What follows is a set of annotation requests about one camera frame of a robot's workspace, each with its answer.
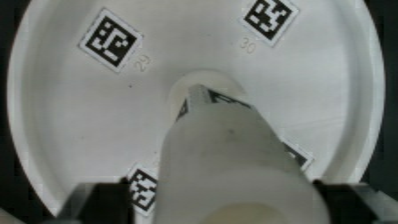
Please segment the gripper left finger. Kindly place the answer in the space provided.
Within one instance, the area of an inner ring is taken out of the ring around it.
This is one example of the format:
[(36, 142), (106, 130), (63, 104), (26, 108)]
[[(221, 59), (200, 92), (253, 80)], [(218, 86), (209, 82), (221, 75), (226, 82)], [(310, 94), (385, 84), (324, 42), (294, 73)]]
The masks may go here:
[(68, 197), (58, 219), (72, 224), (136, 224), (129, 185), (82, 183)]

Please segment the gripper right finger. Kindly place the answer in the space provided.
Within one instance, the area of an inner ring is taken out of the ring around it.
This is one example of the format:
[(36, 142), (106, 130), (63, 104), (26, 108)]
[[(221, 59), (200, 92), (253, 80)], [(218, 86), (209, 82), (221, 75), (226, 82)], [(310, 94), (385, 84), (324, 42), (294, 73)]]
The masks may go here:
[(367, 183), (313, 181), (331, 216), (331, 224), (398, 224), (398, 200)]

